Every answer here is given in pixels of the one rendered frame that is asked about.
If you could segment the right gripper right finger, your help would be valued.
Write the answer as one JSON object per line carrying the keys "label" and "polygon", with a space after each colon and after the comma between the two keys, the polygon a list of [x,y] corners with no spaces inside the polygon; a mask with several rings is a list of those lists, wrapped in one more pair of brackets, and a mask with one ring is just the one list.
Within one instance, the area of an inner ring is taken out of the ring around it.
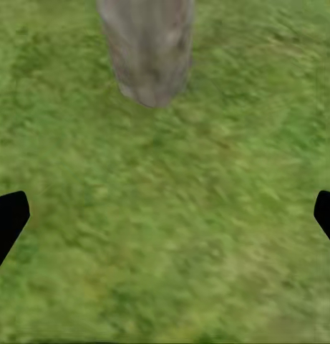
{"label": "right gripper right finger", "polygon": [[320,191],[317,196],[314,217],[330,239],[330,192]]}

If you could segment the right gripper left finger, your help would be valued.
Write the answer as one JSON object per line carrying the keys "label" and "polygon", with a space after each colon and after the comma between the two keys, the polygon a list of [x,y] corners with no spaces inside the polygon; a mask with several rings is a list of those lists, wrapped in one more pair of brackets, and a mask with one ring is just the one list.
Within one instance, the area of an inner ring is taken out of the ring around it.
{"label": "right gripper left finger", "polygon": [[0,196],[0,266],[29,217],[29,203],[24,191]]}

